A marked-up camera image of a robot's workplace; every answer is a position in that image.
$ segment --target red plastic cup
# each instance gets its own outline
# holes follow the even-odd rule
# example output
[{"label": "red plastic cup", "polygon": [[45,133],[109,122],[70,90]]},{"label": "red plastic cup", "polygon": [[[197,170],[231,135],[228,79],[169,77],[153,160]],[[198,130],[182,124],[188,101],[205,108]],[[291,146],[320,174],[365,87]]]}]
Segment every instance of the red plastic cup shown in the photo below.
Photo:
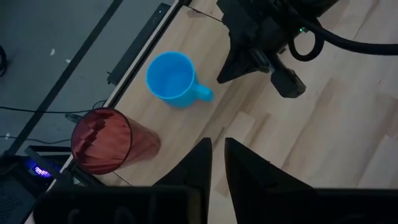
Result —
[{"label": "red plastic cup", "polygon": [[72,155],[91,174],[107,174],[155,157],[159,136],[111,108],[84,115],[72,134]]}]

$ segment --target wooden table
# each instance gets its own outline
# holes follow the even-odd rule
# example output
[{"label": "wooden table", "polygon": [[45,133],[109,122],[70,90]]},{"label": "wooden table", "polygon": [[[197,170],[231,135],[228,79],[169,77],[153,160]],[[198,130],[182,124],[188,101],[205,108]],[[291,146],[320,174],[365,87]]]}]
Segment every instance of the wooden table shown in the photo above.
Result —
[{"label": "wooden table", "polygon": [[[202,5],[203,12],[213,6],[212,1],[196,1],[192,6]],[[347,39],[396,43],[396,10],[395,0],[341,0],[321,23]],[[305,52],[313,45],[312,34],[302,34],[295,42]],[[178,110],[150,94],[145,70],[156,55],[168,50],[193,60],[199,81],[215,93],[214,102],[198,101]],[[98,178],[109,185],[151,185],[196,142],[210,137],[214,155],[209,223],[236,223],[223,157],[224,138],[232,137],[314,187],[398,187],[397,57],[354,54],[325,44],[318,58],[303,63],[286,51],[281,59],[307,91],[297,99],[285,99],[269,75],[259,72],[218,84],[228,50],[228,30],[220,21],[181,7],[140,69],[138,58],[106,103],[156,131],[162,148],[151,161]],[[134,70],[136,77],[129,84]]]}]

